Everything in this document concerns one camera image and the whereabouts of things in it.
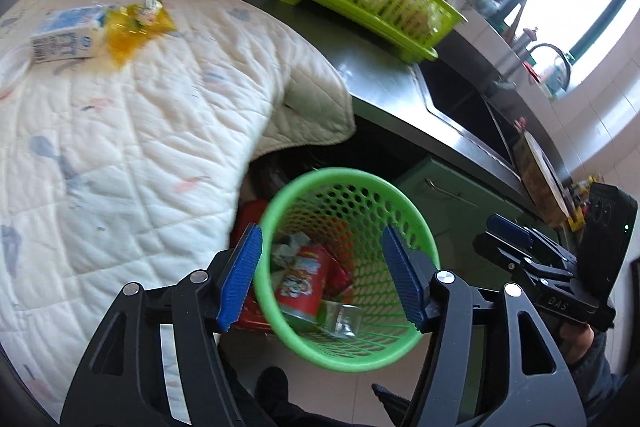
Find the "person's hand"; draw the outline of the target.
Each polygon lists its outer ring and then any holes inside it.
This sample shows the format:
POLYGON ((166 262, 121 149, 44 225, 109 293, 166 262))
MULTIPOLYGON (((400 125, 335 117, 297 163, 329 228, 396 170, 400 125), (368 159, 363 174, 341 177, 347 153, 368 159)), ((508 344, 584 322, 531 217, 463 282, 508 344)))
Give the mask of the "person's hand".
POLYGON ((564 323, 560 328, 563 341, 564 359, 567 364, 575 364, 589 351, 594 339, 594 332, 588 324, 564 323))

